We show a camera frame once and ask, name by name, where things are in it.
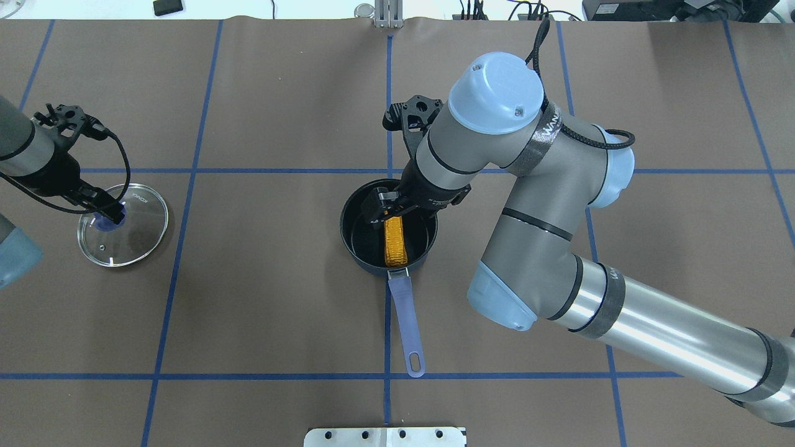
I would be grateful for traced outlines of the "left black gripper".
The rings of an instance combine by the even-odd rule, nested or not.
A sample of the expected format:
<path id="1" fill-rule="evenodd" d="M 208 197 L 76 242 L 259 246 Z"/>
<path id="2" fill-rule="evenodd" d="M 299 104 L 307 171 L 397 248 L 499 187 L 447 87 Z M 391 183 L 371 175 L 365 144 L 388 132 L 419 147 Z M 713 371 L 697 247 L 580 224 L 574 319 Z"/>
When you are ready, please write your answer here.
<path id="1" fill-rule="evenodd" d="M 79 163 L 66 151 L 56 151 L 42 169 L 25 176 L 25 187 L 37 196 L 60 196 L 88 209 L 96 216 L 94 225 L 122 225 L 127 218 L 119 200 L 80 178 Z"/>

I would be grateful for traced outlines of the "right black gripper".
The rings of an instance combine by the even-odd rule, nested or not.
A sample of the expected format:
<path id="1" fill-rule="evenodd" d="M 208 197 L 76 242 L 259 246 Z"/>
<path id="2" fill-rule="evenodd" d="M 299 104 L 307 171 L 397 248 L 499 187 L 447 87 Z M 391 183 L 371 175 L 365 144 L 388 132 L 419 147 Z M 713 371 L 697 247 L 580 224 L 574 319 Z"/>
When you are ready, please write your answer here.
<path id="1" fill-rule="evenodd" d="M 415 160 L 406 165 L 400 180 L 379 179 L 366 184 L 361 199 L 363 221 L 378 227 L 391 218 L 418 209 L 434 215 L 449 205 L 459 204 L 471 190 L 469 180 L 473 178 L 473 173 L 446 168 L 443 170 L 462 176 L 465 184 L 454 189 L 438 186 L 421 173 L 419 163 Z"/>

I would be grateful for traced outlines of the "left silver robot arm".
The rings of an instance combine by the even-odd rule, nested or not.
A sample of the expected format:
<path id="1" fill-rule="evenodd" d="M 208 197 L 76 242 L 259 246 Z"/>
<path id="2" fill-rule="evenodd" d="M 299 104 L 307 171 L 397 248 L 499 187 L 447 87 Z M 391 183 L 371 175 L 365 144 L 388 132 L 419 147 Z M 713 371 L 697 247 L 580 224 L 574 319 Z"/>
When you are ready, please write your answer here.
<path id="1" fill-rule="evenodd" d="M 45 205 L 60 196 L 79 215 L 77 239 L 85 257 L 105 267 L 122 267 L 141 260 L 150 246 L 138 246 L 142 216 L 128 216 L 127 200 L 135 197 L 130 160 L 122 151 L 125 182 L 110 189 L 92 186 L 81 177 L 71 155 L 80 137 L 121 145 L 121 139 L 79 106 L 47 105 L 46 113 L 28 117 L 2 98 L 2 178 Z"/>

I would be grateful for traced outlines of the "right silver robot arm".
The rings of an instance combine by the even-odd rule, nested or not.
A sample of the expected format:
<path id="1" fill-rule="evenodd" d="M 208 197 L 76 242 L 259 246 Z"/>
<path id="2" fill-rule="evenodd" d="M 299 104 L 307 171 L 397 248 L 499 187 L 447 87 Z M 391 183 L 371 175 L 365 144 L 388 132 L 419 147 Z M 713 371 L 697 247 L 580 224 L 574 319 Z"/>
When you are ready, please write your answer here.
<path id="1" fill-rule="evenodd" d="M 571 252 L 586 209 L 612 204 L 628 186 L 634 154 L 618 130 L 548 101 L 525 60 L 479 56 L 446 102 L 391 104 L 381 124 L 403 133 L 410 159 L 395 189 L 366 199 L 373 224 L 459 204 L 486 165 L 516 176 L 468 291 L 480 314 L 517 331 L 551 320 L 793 429 L 793 337 L 727 322 Z"/>

